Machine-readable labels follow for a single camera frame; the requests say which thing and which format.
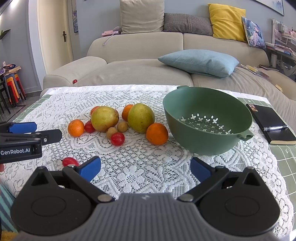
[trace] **orange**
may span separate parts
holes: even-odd
[[[84,124],[81,120],[73,120],[68,125],[68,132],[73,137],[79,137],[84,133]]]
[[[94,108],[91,109],[91,114],[95,111],[96,108],[98,108],[99,106],[95,106]]]
[[[165,144],[168,140],[168,130],[161,123],[153,123],[147,129],[146,138],[154,145]]]
[[[132,104],[128,104],[122,111],[121,117],[125,120],[128,121],[128,113],[130,109],[133,107]]]

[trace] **beige pillow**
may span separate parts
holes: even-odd
[[[161,32],[164,0],[120,0],[121,34]]]

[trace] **silver pen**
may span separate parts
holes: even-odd
[[[284,126],[270,126],[270,127],[263,127],[263,131],[274,131],[274,130],[280,130],[289,127],[288,125]]]

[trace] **screw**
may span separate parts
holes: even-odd
[[[98,196],[98,200],[100,202],[110,202],[112,201],[112,197],[108,194],[101,194]]]
[[[192,202],[194,197],[191,194],[183,194],[179,197],[182,202]]]

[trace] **yellow rug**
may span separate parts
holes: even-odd
[[[1,241],[11,241],[15,236],[17,236],[17,233],[2,230]]]

